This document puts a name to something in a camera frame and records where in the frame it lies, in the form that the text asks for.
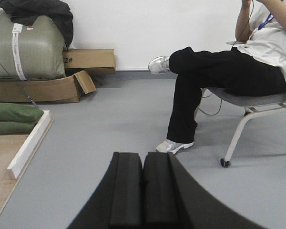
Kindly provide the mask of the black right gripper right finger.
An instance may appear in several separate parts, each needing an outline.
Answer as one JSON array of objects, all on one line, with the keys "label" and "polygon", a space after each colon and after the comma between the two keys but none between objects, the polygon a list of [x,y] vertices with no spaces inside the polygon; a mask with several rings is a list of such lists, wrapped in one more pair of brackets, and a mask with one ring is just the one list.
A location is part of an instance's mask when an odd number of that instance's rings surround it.
[{"label": "black right gripper right finger", "polygon": [[145,229],[262,228],[213,197],[172,153],[148,153],[143,182]]}]

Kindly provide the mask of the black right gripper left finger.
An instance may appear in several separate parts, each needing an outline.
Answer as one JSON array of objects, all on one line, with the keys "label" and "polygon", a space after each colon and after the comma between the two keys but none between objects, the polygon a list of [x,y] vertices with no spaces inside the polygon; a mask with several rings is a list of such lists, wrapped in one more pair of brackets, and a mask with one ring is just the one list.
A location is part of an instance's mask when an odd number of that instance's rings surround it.
[{"label": "black right gripper left finger", "polygon": [[140,229],[142,163],[137,153],[115,152],[96,190],[70,229]]}]

